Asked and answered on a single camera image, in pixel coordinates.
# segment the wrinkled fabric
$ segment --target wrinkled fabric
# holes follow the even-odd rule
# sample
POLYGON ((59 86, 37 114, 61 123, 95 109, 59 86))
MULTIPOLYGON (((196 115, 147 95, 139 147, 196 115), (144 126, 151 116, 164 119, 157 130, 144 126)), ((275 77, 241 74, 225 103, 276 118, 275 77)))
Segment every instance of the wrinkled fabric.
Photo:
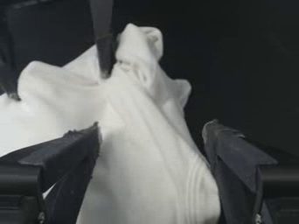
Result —
POLYGON ((100 157, 77 223, 217 222, 217 187, 183 119, 191 85, 167 77, 161 56, 159 30, 129 24, 108 80, 92 47, 64 68, 33 62, 19 80, 23 100, 0 97, 1 155, 99 122, 100 157))

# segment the black background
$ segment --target black background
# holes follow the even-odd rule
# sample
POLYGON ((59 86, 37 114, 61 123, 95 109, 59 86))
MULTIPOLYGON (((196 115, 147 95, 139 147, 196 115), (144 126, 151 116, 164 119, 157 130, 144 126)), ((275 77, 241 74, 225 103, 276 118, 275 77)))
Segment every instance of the black background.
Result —
MULTIPOLYGON (((192 84, 185 118, 199 144, 203 124, 217 118, 260 143, 299 154, 298 4, 116 1, 116 32, 128 22, 163 31, 163 68, 192 84)), ((88 0, 9 10, 8 22, 19 71, 32 60, 63 66, 93 43, 88 0)))

